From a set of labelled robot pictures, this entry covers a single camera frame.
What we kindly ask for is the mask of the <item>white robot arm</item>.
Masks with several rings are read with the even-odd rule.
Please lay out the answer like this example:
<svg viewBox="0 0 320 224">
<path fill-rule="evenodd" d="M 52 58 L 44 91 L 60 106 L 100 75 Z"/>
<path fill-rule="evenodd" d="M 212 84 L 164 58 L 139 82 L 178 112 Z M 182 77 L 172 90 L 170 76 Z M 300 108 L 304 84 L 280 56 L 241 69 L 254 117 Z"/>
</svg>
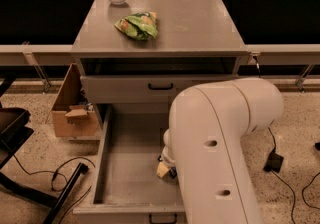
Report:
<svg viewBox="0 0 320 224">
<path fill-rule="evenodd" d="M 264 224 L 240 139 L 282 112 L 281 93 L 261 78 L 200 84 L 176 96 L 162 161 L 176 168 L 188 224 Z"/>
</svg>

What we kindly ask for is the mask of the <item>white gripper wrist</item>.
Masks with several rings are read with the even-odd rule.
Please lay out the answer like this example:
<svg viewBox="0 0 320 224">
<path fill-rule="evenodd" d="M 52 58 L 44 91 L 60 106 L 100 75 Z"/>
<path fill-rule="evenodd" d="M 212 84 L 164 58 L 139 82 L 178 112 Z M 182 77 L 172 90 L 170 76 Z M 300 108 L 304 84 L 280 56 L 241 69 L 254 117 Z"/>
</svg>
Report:
<svg viewBox="0 0 320 224">
<path fill-rule="evenodd" d="M 156 174 L 159 178 L 167 175 L 170 168 L 175 167 L 175 159 L 171 147 L 171 139 L 169 130 L 166 130 L 163 135 L 164 148 L 161 153 L 162 162 L 158 164 Z"/>
</svg>

